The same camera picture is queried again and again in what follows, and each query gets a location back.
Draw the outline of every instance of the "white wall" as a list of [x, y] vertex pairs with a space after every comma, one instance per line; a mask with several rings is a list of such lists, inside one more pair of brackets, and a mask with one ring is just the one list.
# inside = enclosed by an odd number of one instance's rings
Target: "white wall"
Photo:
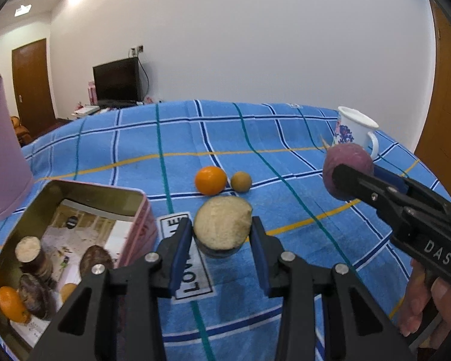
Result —
[[31, 16], [15, 25], [0, 29], [0, 73], [5, 86], [5, 96], [7, 98], [8, 112], [10, 115], [17, 115], [17, 103], [15, 101], [15, 90], [13, 88], [12, 74], [12, 50], [23, 45], [35, 42], [40, 39], [47, 39], [47, 66], [48, 81], [51, 87], [52, 104], [55, 115], [57, 108], [52, 86], [51, 61], [50, 61], [50, 23], [51, 14], [41, 14]]
[[92, 66], [140, 44], [153, 97], [347, 105], [410, 149], [434, 79], [428, 0], [63, 0], [51, 23], [59, 117], [88, 101]]

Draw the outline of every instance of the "orange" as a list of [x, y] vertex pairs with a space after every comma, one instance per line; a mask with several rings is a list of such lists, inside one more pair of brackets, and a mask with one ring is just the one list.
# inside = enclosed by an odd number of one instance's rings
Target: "orange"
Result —
[[11, 321], [28, 323], [30, 320], [30, 312], [23, 305], [17, 291], [9, 286], [0, 288], [0, 309]]
[[226, 173], [221, 168], [212, 165], [200, 169], [195, 178], [197, 190], [204, 195], [219, 194], [226, 186], [226, 183]]

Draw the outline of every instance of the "small round fruit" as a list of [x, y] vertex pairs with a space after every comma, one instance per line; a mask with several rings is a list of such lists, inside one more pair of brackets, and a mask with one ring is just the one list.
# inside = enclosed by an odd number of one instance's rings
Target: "small round fruit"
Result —
[[66, 283], [65, 285], [62, 286], [62, 289], [60, 289], [60, 297], [63, 303], [67, 301], [67, 299], [70, 297], [70, 295], [76, 288], [77, 285], [74, 283]]
[[197, 172], [195, 185], [204, 195], [217, 195], [226, 187], [227, 175], [219, 167], [212, 165], [204, 167]]
[[230, 179], [230, 185], [238, 193], [247, 193], [253, 185], [253, 180], [247, 172], [239, 171]]
[[30, 321], [30, 312], [23, 305], [17, 291], [10, 286], [0, 288], [0, 309], [13, 322], [28, 323]]

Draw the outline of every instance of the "green stripe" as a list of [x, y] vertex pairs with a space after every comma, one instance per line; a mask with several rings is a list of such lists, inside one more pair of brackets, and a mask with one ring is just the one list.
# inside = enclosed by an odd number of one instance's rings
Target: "green stripe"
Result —
[[162, 182], [164, 183], [165, 196], [167, 198], [167, 210], [169, 214], [173, 213], [172, 198], [170, 197], [169, 181], [167, 180], [167, 171], [165, 169], [164, 152], [162, 151], [161, 123], [159, 117], [159, 104], [155, 105], [155, 121], [157, 123], [157, 144], [159, 146], [159, 159], [162, 169]]
[[296, 198], [297, 202], [299, 202], [299, 204], [302, 206], [302, 208], [308, 213], [308, 215], [315, 221], [315, 223], [318, 225], [318, 227], [320, 228], [321, 231], [324, 232], [324, 234], [327, 236], [327, 238], [331, 241], [331, 243], [334, 245], [334, 247], [336, 248], [337, 252], [341, 255], [342, 259], [344, 259], [344, 262], [349, 266], [349, 268], [356, 272], [354, 266], [351, 264], [351, 262], [349, 261], [349, 259], [347, 258], [347, 256], [345, 255], [345, 253], [340, 249], [338, 243], [336, 240], [334, 240], [334, 238], [332, 237], [332, 235], [327, 231], [326, 228], [324, 228], [324, 225], [322, 225], [321, 221], [319, 221], [319, 219], [313, 214], [313, 212], [311, 212], [309, 210], [309, 208], [306, 206], [306, 204], [302, 201], [301, 198], [299, 198], [299, 196], [297, 195], [296, 191], [292, 188], [292, 186], [287, 183], [287, 181], [279, 174], [279, 172], [277, 172], [272, 165], [270, 165], [267, 160], [258, 152], [256, 151], [252, 144], [249, 141], [249, 136], [247, 134], [247, 130], [246, 130], [246, 125], [244, 124], [244, 118], [242, 117], [242, 113], [240, 108], [236, 105], [236, 103], [232, 103], [234, 106], [236, 106], [237, 112], [239, 113], [239, 117], [241, 118], [241, 124], [242, 124], [242, 130], [244, 131], [244, 136], [246, 138], [246, 142], [249, 145], [250, 150], [252, 150], [256, 155], [258, 155], [261, 160], [264, 162], [265, 165], [267, 165], [269, 167], [269, 169], [275, 174], [275, 176], [277, 176], [282, 183], [284, 183], [287, 188], [289, 189], [289, 191], [292, 193], [292, 195], [294, 195], [294, 197]]
[[313, 145], [316, 147], [316, 149], [320, 150], [321, 152], [324, 152], [322, 149], [320, 149], [320, 148], [315, 144], [314, 139], [313, 139], [313, 135], [311, 134], [311, 130], [309, 129], [309, 124], [307, 123], [306, 118], [305, 118], [304, 115], [302, 114], [301, 110], [300, 110], [300, 109], [297, 109], [297, 111], [299, 111], [299, 114], [301, 114], [301, 117], [302, 117], [302, 119], [304, 120], [304, 123], [306, 124], [307, 132], [309, 133], [309, 138], [311, 139]]
[[78, 146], [80, 144], [80, 136], [82, 135], [82, 129], [84, 128], [85, 118], [83, 118], [82, 123], [80, 124], [80, 128], [78, 129], [78, 137], [77, 137], [77, 148], [75, 150], [75, 175], [73, 175], [73, 180], [77, 180], [78, 175]]
[[399, 171], [401, 171], [402, 172], [402, 174], [403, 175], [405, 175], [406, 177], [409, 177], [409, 175], [407, 174], [407, 172], [406, 171], [403, 171], [402, 169], [400, 169], [397, 165], [394, 165], [392, 162], [390, 162], [390, 161], [388, 161], [388, 160], [386, 160], [386, 158], [385, 157], [383, 157], [383, 156], [381, 156], [381, 154], [380, 153], [378, 153], [378, 156], [381, 158], [381, 159], [383, 159], [386, 163], [388, 163], [389, 165], [392, 165], [395, 169], [397, 169], [397, 170], [399, 170]]
[[[165, 160], [164, 160], [164, 152], [162, 151], [162, 136], [161, 136], [161, 124], [160, 124], [160, 116], [159, 116], [159, 104], [155, 105], [155, 118], [157, 124], [157, 145], [159, 147], [159, 159], [161, 162], [161, 170], [162, 170], [162, 181], [164, 183], [164, 191], [165, 196], [167, 198], [167, 210], [170, 214], [174, 212], [172, 205], [172, 198], [170, 196], [169, 182], [167, 180], [167, 170], [165, 168]], [[196, 322], [196, 326], [198, 332], [201, 336], [202, 346], [205, 351], [205, 355], [207, 357], [207, 361], [215, 361], [214, 352], [212, 351], [212, 347], [210, 346], [209, 337], [207, 335], [207, 330], [205, 328], [204, 321], [201, 316], [201, 311], [198, 308], [197, 301], [191, 301], [190, 307], [192, 308], [192, 314], [194, 315], [194, 319]]]

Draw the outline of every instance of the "pink tin box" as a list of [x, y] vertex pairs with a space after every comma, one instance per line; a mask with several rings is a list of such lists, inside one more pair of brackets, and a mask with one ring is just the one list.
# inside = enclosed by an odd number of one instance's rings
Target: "pink tin box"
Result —
[[[157, 227], [143, 191], [52, 180], [27, 207], [0, 251], [0, 287], [18, 287], [22, 271], [15, 247], [25, 236], [39, 238], [51, 258], [51, 293], [58, 309], [60, 288], [80, 282], [77, 262], [90, 245], [108, 250], [115, 267], [127, 266], [154, 248]], [[36, 317], [20, 325], [0, 311], [0, 336], [20, 361], [28, 358], [47, 325]]]

